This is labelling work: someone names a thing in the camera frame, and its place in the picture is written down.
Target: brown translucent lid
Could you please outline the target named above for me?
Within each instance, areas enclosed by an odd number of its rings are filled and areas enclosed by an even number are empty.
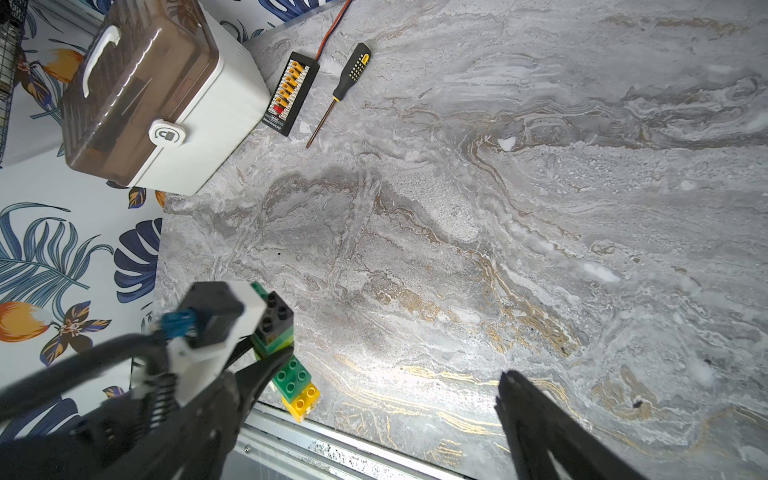
[[[88,61],[98,56],[88,76]],[[154,151],[147,131],[175,122],[216,68],[219,52],[197,0],[118,0],[61,99],[67,165],[128,184]]]

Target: stacked lego bricks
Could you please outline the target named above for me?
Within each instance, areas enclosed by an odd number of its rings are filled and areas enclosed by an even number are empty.
[[[293,311],[277,293],[267,293],[256,282],[251,286],[266,302],[266,312],[251,336],[253,351],[257,357],[264,358],[293,345]],[[304,420],[320,397],[320,391],[312,384],[312,375],[296,356],[292,356],[275,375],[272,384],[283,396],[283,404],[297,422]]]

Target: orange wire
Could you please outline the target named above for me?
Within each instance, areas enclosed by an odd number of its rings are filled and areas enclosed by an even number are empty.
[[[346,0],[346,3],[341,8],[341,12],[336,16],[336,20],[333,21],[331,24],[331,28],[328,29],[328,33],[326,33],[326,36],[323,38],[323,42],[320,43],[320,48],[317,49],[317,56],[315,57],[315,61],[320,60],[320,54],[323,53],[323,49],[326,47],[326,42],[328,41],[328,37],[331,36],[333,33],[333,29],[336,28],[336,24],[339,23],[339,20],[341,20],[342,16],[344,15],[344,12],[346,12],[346,8],[349,7],[349,4],[352,2],[352,0]]]

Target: screwdriver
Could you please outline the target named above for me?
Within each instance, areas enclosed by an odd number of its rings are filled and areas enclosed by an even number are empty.
[[[320,123],[318,123],[314,133],[312,133],[312,137],[310,137],[310,141],[306,142],[307,148],[309,148],[313,140],[315,140],[315,137],[317,136],[317,132],[320,130],[320,127],[322,127],[323,124],[326,123],[326,118],[328,118],[328,114],[331,113],[331,110],[333,110],[333,107],[336,106],[336,104],[339,103],[341,100],[344,100],[344,95],[346,95],[346,92],[348,92],[349,89],[355,83],[357,83],[357,79],[360,78],[362,71],[366,69],[366,65],[368,64],[368,60],[370,58],[371,58],[371,49],[368,48],[366,44],[362,42],[357,44],[357,46],[355,47],[355,50],[352,52],[352,55],[349,57],[349,60],[346,61],[346,65],[344,65],[344,69],[341,70],[341,78],[339,79],[339,86],[337,86],[336,90],[333,91],[333,102],[331,102],[331,106],[328,107],[326,114],[323,115],[323,119],[320,121]]]

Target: white handle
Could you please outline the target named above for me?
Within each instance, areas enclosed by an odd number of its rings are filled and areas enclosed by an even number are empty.
[[[85,98],[88,98],[88,95],[91,93],[91,91],[88,90],[88,79],[91,77],[91,71],[96,66],[96,62],[110,42],[115,45],[120,43],[120,29],[114,25],[109,25],[107,29],[104,30],[104,33],[101,34],[96,45],[94,45],[94,49],[91,50],[88,60],[85,62],[85,71],[83,72],[83,97]]]

